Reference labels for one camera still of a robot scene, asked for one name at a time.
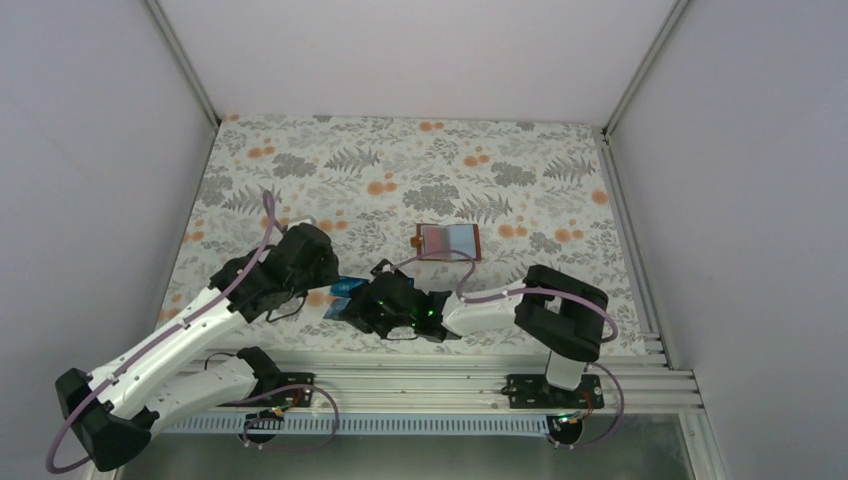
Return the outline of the brown leather card holder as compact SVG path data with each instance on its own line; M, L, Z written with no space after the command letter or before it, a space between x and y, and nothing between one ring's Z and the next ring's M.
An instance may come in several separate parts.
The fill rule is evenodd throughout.
M416 225L410 245L424 261L480 261L482 245L477 224Z

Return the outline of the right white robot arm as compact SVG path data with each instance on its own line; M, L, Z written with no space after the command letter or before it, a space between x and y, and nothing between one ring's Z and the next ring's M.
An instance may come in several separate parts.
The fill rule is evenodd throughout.
M352 289L338 317L382 339L406 329L435 343L517 327L548 348L541 391L549 404L565 407L578 397L585 367L609 340L604 330L614 324L608 301L602 290L543 265L504 287L470 294L426 292L387 265Z

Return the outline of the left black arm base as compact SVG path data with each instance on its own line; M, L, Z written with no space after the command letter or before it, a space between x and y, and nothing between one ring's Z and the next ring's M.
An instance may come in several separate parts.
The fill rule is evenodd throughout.
M246 399L221 404L221 407L309 407L315 375L310 372L283 372L273 380L260 380Z

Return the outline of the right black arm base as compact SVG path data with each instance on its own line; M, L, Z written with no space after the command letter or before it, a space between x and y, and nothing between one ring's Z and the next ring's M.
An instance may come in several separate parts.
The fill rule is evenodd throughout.
M551 386L542 374L512 374L500 393L511 409L600 409L605 406L600 378L583 374L573 390Z

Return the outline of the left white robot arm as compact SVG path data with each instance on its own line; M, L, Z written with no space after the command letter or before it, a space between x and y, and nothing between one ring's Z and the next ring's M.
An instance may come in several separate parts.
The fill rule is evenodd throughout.
M55 389L62 429L101 472L137 457L154 436L219 405L282 408L305 405L294 378L259 347L243 347L223 364L178 379L213 344L283 304L338 281L330 237L302 221L278 243L262 242L227 261L173 319L135 347L89 372L71 368Z

